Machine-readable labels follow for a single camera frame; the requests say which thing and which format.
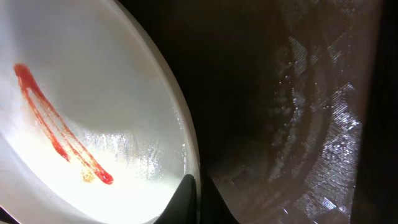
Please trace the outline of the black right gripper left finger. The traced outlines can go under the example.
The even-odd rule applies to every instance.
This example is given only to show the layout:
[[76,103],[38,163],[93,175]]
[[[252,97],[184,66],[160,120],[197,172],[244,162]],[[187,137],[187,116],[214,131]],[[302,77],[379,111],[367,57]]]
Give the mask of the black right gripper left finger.
[[197,188],[192,175],[182,179],[169,204],[154,224],[196,224]]

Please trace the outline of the cream plate with ketchup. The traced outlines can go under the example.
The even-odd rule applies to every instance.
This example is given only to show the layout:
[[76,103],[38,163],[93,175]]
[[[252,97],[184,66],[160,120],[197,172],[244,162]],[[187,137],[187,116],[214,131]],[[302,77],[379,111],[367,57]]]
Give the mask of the cream plate with ketchup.
[[12,218],[154,223],[198,165],[179,85],[117,2],[1,2],[1,206]]

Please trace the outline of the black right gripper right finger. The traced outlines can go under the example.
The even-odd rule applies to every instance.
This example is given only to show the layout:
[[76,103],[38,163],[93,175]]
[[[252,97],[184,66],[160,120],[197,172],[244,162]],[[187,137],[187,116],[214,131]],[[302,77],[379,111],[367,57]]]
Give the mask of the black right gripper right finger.
[[201,177],[200,224],[239,224],[208,175]]

